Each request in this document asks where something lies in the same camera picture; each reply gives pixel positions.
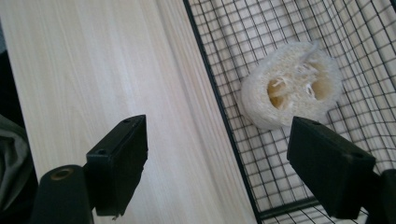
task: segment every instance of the wood grain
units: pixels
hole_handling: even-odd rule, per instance
[[[255,222],[181,1],[3,0],[0,16],[39,176],[146,114],[148,162],[115,222]]]

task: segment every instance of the wire basket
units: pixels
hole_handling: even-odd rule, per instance
[[[290,128],[263,132],[236,94],[258,61],[289,42],[318,40],[338,63],[343,94],[320,120],[396,168],[396,14],[389,0],[184,0],[258,222],[364,223],[327,217],[291,168]]]

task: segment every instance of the wooden board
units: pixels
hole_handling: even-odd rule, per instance
[[[39,176],[147,115],[130,206],[95,223],[255,222],[181,1],[3,0],[0,16]]]

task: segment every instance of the wire mesh basket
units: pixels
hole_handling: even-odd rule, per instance
[[[236,94],[260,60],[286,43],[318,40],[343,75],[326,118],[335,132],[396,168],[394,1],[184,0],[258,222],[364,223],[327,217],[287,160],[290,128],[258,130]]]

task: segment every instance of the loofah sponge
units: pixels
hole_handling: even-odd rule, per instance
[[[238,107],[258,128],[273,130],[290,126],[293,116],[324,117],[341,90],[341,72],[318,42],[290,43],[243,80]]]

